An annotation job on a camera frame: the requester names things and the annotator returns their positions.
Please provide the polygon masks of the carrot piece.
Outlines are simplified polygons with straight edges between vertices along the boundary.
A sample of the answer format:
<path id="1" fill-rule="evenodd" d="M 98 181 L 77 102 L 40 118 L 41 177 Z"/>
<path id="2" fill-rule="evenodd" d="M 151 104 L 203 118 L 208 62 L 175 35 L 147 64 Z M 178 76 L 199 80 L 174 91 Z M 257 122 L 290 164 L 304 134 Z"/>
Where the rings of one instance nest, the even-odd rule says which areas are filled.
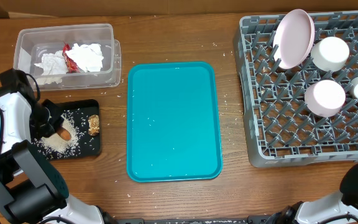
<path id="1" fill-rule="evenodd" d="M 71 134 L 65 128 L 60 127 L 56 130 L 56 133 L 65 141 L 69 141 L 71 139 Z"/>

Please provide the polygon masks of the red snack wrapper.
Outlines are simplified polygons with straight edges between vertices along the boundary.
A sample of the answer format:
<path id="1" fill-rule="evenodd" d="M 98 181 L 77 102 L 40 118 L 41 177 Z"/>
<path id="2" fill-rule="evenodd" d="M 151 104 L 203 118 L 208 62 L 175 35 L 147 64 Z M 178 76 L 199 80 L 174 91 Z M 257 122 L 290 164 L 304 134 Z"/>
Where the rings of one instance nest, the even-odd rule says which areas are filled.
<path id="1" fill-rule="evenodd" d="M 68 57 L 67 55 L 67 51 L 69 51 L 71 48 L 68 44 L 65 44 L 63 46 L 63 51 L 62 51 L 62 55 L 63 58 L 65 59 L 65 64 L 67 66 L 68 69 L 68 73 L 78 73 L 80 72 L 80 68 L 77 66 L 77 64 Z"/>

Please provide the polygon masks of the brown food chunk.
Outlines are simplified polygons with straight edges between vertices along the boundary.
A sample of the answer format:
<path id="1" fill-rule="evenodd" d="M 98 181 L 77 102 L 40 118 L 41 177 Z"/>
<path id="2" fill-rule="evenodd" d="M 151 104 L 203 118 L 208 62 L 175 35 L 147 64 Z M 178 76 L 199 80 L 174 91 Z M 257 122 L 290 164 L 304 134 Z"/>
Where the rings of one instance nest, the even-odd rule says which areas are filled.
<path id="1" fill-rule="evenodd" d="M 99 116 L 94 114 L 88 118 L 88 134 L 90 136 L 97 136 L 99 134 Z"/>

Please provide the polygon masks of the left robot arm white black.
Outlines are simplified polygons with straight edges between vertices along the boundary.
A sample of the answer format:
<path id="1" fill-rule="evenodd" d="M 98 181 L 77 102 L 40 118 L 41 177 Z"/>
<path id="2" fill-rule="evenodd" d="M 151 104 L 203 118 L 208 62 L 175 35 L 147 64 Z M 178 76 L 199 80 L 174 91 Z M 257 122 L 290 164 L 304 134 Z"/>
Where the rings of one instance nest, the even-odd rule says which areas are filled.
<path id="1" fill-rule="evenodd" d="M 40 90 L 31 75 L 0 73 L 0 215 L 9 223 L 108 223 L 117 221 L 100 207 L 70 195 L 59 171 L 32 138 L 63 130 L 62 110 Z"/>

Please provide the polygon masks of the large white plate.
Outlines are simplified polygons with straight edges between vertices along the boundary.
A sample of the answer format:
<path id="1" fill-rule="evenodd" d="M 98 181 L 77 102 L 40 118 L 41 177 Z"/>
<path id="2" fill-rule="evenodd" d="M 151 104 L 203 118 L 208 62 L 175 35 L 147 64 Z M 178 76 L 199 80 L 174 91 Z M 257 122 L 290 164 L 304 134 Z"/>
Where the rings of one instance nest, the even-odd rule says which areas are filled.
<path id="1" fill-rule="evenodd" d="M 288 70 L 301 64 L 311 51 L 314 42 L 314 22 L 302 9 L 294 9 L 279 23 L 273 46 L 278 46 L 273 58 L 280 59 L 278 66 Z"/>

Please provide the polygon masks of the light green bowl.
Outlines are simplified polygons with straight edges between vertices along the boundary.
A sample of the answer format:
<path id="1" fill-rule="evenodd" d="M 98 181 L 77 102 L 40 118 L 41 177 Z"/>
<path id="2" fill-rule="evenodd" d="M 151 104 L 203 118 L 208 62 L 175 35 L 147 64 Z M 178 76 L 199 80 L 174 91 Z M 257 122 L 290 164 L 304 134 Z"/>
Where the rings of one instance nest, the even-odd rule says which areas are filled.
<path id="1" fill-rule="evenodd" d="M 311 49 L 313 64 L 325 72 L 341 70 L 349 55 L 349 46 L 339 37 L 324 38 Z"/>

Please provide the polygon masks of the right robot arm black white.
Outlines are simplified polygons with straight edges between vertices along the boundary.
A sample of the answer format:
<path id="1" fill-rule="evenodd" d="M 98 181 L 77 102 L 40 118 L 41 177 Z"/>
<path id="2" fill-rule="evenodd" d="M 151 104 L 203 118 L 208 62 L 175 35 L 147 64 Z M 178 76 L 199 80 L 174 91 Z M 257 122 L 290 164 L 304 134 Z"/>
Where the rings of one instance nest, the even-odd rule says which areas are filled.
<path id="1" fill-rule="evenodd" d="M 265 223 L 358 223 L 358 164 L 347 171 L 338 191 L 313 202 L 288 206 Z"/>

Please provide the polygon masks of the white napkin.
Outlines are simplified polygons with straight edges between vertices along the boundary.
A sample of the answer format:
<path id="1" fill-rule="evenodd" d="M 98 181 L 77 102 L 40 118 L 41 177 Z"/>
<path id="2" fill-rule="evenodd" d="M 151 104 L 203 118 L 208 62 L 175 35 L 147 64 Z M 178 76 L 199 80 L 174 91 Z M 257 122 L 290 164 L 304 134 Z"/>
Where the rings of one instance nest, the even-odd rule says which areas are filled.
<path id="1" fill-rule="evenodd" d="M 43 70 L 40 78 L 36 79 L 39 85 L 59 84 L 62 82 L 62 78 L 53 77 L 53 75 L 64 75 L 68 72 L 62 50 L 56 51 L 54 54 L 43 54 L 42 61 L 34 65 Z"/>
<path id="2" fill-rule="evenodd" d="M 100 72 L 103 67 L 104 57 L 100 44 L 74 44 L 66 51 L 66 55 L 82 72 Z"/>

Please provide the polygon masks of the small pink-rimmed white plate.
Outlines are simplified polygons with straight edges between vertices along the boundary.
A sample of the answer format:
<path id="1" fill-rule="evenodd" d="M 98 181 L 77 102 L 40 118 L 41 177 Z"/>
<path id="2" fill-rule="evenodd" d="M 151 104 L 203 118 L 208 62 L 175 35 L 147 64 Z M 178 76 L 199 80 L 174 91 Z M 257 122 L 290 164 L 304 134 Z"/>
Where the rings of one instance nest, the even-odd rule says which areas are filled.
<path id="1" fill-rule="evenodd" d="M 320 117 L 331 117 L 340 112 L 346 94 L 343 87 L 332 81 L 322 80 L 308 87 L 305 92 L 307 108 Z"/>

